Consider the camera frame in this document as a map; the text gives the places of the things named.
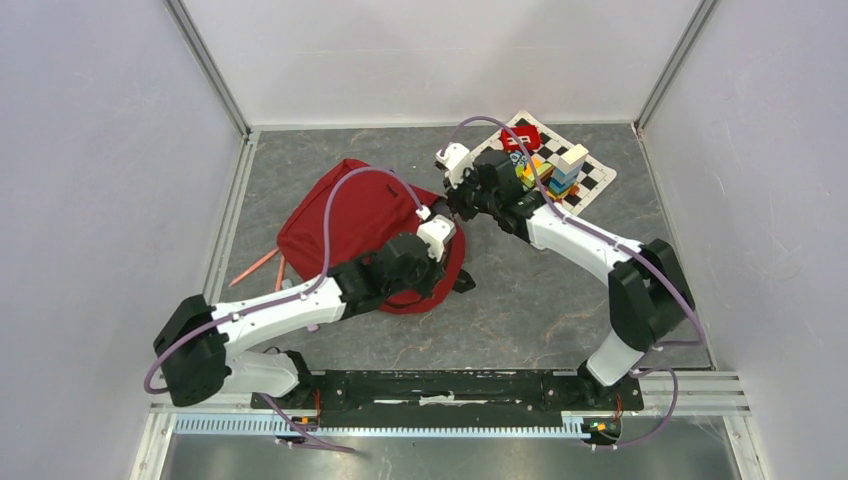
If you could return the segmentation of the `red backpack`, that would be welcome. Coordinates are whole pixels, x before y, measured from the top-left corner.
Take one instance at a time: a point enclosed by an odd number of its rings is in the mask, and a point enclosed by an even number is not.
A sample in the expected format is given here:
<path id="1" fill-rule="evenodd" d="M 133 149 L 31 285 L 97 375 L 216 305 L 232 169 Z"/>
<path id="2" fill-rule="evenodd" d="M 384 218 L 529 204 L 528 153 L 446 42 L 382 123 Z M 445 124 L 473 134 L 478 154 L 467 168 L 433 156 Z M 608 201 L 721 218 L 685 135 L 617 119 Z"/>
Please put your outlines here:
<path id="1" fill-rule="evenodd" d="M 277 234 L 277 246 L 303 280 L 320 274 L 323 265 L 323 217 L 333 187 L 348 173 L 365 168 L 361 160 L 346 158 L 324 174 Z M 345 182 L 332 201 L 330 214 L 330 264 L 354 259 L 381 248 L 400 233 L 413 233 L 419 224 L 416 205 L 400 182 L 386 173 L 368 172 Z M 466 238 L 457 230 L 448 250 L 450 273 L 460 279 Z M 390 297 L 379 310 L 394 315 L 423 314 L 440 305 L 451 293 L 432 298 L 414 291 Z"/>

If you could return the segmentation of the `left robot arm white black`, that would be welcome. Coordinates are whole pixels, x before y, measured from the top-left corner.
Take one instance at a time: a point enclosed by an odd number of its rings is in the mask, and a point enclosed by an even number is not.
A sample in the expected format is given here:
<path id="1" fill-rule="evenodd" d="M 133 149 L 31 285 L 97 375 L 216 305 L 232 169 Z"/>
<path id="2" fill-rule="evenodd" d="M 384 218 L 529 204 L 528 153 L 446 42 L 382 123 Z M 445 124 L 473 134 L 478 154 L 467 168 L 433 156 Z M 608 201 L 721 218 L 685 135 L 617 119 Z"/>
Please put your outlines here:
<path id="1" fill-rule="evenodd" d="M 427 298 L 446 276 L 420 237 L 403 233 L 381 249 L 329 269 L 326 276 L 253 299 L 211 305 L 201 294 L 183 299 L 153 342 L 152 370 L 173 405 L 199 404 L 218 393 L 264 393 L 290 407 L 306 405 L 314 381 L 293 354 L 265 357 L 255 346 L 309 325 L 372 312 L 391 297 L 414 292 Z"/>

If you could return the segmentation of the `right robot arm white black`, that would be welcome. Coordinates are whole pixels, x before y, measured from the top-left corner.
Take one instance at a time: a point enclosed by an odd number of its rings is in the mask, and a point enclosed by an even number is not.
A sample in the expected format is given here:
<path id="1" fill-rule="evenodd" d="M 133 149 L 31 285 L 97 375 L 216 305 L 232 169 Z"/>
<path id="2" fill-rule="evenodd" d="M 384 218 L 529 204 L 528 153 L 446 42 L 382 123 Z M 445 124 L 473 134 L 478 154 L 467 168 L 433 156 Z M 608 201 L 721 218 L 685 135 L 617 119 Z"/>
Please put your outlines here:
<path id="1" fill-rule="evenodd" d="M 522 183 L 508 153 L 479 156 L 458 143 L 437 154 L 447 202 L 464 220 L 491 216 L 499 227 L 541 250 L 582 267 L 608 288 L 611 331 L 580 366 L 577 392 L 591 408 L 618 393 L 617 383 L 660 340 L 694 312 L 694 301 L 671 245 L 611 234 L 548 204 L 546 195 Z"/>

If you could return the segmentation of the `yellow green toy block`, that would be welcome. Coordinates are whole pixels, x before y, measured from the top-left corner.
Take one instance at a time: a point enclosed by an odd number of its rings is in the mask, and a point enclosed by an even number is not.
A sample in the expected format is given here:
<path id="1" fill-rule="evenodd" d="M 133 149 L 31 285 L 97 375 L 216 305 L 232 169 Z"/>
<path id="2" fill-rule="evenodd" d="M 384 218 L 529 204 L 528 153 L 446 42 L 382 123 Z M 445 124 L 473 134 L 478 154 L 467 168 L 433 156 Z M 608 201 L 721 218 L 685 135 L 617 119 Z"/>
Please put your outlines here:
<path id="1" fill-rule="evenodd" d="M 536 179 L 544 181 L 555 169 L 556 167 L 551 163 L 542 161 L 540 157 L 533 157 L 522 171 L 521 181 L 528 188 L 532 188 Z"/>

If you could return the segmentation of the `red toy block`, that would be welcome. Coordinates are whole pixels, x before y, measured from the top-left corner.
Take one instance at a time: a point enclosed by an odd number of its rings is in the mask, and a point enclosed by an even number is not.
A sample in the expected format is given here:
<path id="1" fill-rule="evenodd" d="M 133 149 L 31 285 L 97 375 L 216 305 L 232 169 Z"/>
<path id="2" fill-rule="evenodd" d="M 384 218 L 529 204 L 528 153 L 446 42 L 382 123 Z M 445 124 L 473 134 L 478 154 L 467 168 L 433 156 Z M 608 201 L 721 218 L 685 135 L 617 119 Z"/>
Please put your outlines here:
<path id="1" fill-rule="evenodd" d="M 514 152 L 523 145 L 529 152 L 535 152 L 541 147 L 542 141 L 538 128 L 532 124 L 516 125 L 500 131 L 500 141 L 503 149 Z"/>

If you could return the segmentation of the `white blue block tower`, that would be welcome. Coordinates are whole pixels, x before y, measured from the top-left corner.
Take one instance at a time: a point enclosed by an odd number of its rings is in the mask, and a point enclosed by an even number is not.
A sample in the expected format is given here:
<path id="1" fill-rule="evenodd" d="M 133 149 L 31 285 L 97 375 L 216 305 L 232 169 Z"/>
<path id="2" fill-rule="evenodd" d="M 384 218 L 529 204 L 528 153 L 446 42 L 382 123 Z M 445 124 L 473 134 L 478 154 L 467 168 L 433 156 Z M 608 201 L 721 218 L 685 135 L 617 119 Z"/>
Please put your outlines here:
<path id="1" fill-rule="evenodd" d="M 588 156 L 588 149 L 577 144 L 563 154 L 556 154 L 548 159 L 553 170 L 548 179 L 548 194 L 555 199 L 567 196 L 577 184 L 579 173 Z"/>

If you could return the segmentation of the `checkered play mat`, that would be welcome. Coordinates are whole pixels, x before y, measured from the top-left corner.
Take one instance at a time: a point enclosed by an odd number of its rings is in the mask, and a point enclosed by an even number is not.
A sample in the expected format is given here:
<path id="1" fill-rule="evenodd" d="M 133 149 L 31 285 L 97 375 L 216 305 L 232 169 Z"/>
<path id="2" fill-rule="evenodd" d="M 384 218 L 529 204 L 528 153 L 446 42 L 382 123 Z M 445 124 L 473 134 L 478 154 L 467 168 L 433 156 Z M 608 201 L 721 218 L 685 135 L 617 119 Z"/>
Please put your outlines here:
<path id="1" fill-rule="evenodd" d="M 532 154 L 530 158 L 523 155 L 520 149 L 518 151 L 508 152 L 515 167 L 515 173 L 520 181 L 522 171 L 533 157 L 540 157 L 542 161 L 548 162 L 551 156 L 563 154 L 571 147 L 577 145 L 554 132 L 553 129 L 541 123 L 525 110 L 519 111 L 506 124 L 509 127 L 532 124 L 538 128 L 541 136 L 541 147 L 535 152 L 530 152 Z M 475 147 L 471 151 L 471 154 L 477 157 L 484 152 L 504 150 L 500 141 L 500 131 L 498 130 L 487 140 Z M 582 171 L 578 175 L 577 184 L 567 196 L 555 199 L 548 194 L 547 184 L 549 177 L 542 181 L 542 184 L 545 186 L 548 196 L 554 202 L 560 204 L 569 213 L 577 215 L 588 207 L 615 180 L 616 176 L 617 172 L 614 169 L 601 164 L 588 153 Z"/>

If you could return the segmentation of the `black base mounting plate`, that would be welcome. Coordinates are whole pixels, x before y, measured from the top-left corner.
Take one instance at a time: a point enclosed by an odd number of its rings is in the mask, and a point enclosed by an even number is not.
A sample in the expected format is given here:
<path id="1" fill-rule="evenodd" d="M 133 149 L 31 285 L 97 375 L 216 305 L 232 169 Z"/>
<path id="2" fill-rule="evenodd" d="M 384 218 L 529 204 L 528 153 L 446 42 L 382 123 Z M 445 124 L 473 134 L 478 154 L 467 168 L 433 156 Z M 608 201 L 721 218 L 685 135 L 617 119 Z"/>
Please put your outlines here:
<path id="1" fill-rule="evenodd" d="M 640 412 L 639 382 L 597 387 L 569 370 L 326 370 L 276 399 L 323 427 L 556 427 L 564 412 Z"/>

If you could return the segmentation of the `orange pencil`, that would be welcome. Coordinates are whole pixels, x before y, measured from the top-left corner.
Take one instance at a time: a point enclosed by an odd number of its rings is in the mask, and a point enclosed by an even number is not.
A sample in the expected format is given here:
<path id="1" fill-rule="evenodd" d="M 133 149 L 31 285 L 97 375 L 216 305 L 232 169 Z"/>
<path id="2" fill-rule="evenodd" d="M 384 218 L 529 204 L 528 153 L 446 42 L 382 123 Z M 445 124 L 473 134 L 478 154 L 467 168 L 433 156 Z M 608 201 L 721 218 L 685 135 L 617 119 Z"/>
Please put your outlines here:
<path id="1" fill-rule="evenodd" d="M 235 277 L 234 277 L 234 278 L 233 278 L 233 279 L 229 282 L 228 286 L 229 286 L 229 287 L 232 287 L 232 286 L 234 286 L 234 285 L 236 285 L 236 284 L 240 283 L 240 282 L 241 282 L 241 281 L 243 281 L 246 277 L 248 277 L 248 276 L 250 276 L 251 274 L 253 274 L 253 273 L 254 273 L 256 270 L 258 270 L 260 267 L 262 267 L 263 265 L 265 265 L 266 263 L 268 263 L 268 262 L 269 262 L 272 258 L 274 258 L 274 257 L 275 257 L 278 253 L 279 253 L 279 250 L 278 250 L 277 248 L 275 248 L 275 249 L 273 249 L 273 250 L 269 251 L 268 253 L 266 253 L 265 255 L 263 255 L 261 258 L 259 258 L 257 261 L 255 261 L 252 265 L 250 265 L 249 267 L 247 267 L 244 271 L 242 271 L 241 273 L 239 273 L 238 275 L 236 275 L 236 276 L 235 276 Z"/>
<path id="2" fill-rule="evenodd" d="M 275 283 L 274 283 L 274 290 L 275 291 L 280 291 L 283 287 L 285 270 L 286 270 L 286 258 L 285 258 L 284 255 L 280 255 L 276 279 L 275 279 Z"/>

